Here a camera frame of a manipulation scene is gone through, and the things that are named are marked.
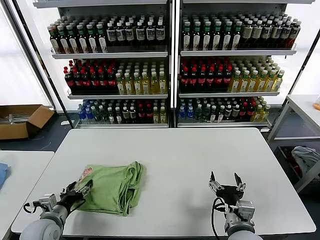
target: dark floor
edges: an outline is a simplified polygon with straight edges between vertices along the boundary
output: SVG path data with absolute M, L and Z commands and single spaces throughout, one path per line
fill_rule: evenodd
M 0 141 L 0 149 L 2 150 L 21 150 L 21 151 L 56 151 L 65 138 L 68 131 L 71 129 L 69 125 L 61 126 L 61 122 L 65 121 L 64 116 L 55 115 L 49 123 L 41 130 L 41 132 L 31 139 Z M 283 124 L 278 137 L 303 137 L 303 136 L 320 136 L 320 133 L 312 132 L 308 129 L 306 123 L 295 113 L 290 114 Z M 301 142 L 289 143 L 285 146 L 308 146 L 315 148 L 320 152 L 320 144 L 318 142 Z M 271 144 L 271 149 L 274 151 L 277 144 Z M 286 239 L 286 240 L 320 240 L 320 195 L 301 194 L 300 198 L 317 226 L 316 232 L 295 234 L 295 235 L 278 235 L 278 236 L 264 236 L 268 239 Z M 12 240 L 17 240 L 19 236 L 13 235 Z

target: folded shirt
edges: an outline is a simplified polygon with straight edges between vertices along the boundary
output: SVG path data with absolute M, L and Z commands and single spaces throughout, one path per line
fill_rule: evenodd
M 134 161 L 128 166 L 88 165 L 75 189 L 93 181 L 90 193 L 79 210 L 127 216 L 138 204 L 145 167 Z

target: white table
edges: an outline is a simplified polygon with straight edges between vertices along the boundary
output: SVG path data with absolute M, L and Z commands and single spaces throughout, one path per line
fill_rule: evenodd
M 53 155 L 52 151 L 0 150 L 0 163 L 8 165 L 0 188 L 0 240 L 9 235 L 11 224 Z
M 288 95 L 287 104 L 283 108 L 279 118 L 277 119 L 270 135 L 268 136 L 268 143 L 274 141 L 296 141 L 296 142 L 313 142 L 320 141 L 319 136 L 302 136 L 302 137 L 277 137 L 277 134 L 289 116 L 291 110 L 294 110 L 308 126 L 315 132 L 320 133 L 320 111 L 313 107 L 318 95 Z M 295 185 L 295 190 L 299 193 L 305 186 L 307 186 L 320 173 L 320 162 L 315 164 Z
M 235 185 L 234 172 L 247 183 L 243 200 L 256 207 L 253 220 L 259 235 L 316 230 L 256 128 L 74 129 L 28 201 L 45 193 L 58 195 L 79 179 L 87 164 L 122 166 L 133 161 L 146 166 L 146 176 L 138 206 L 130 215 L 75 211 L 66 220 L 65 236 L 213 236 L 211 209 L 216 196 L 208 186 L 212 170 L 220 184 Z M 21 211 L 11 230 L 21 233 L 40 212 Z M 225 235 L 224 214 L 215 212 L 214 219 L 217 233 Z

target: gray cloth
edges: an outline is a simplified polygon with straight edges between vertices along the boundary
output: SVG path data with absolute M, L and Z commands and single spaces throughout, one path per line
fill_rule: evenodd
M 291 153 L 301 169 L 302 176 L 320 160 L 320 154 L 314 148 L 296 146 Z

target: cardboard box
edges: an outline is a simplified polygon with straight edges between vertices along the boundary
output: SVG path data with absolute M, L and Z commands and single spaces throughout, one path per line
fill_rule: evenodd
M 27 122 L 0 124 L 0 140 L 24 139 L 35 136 L 55 112 L 43 105 L 0 106 L 0 118 L 9 114 L 30 115 Z

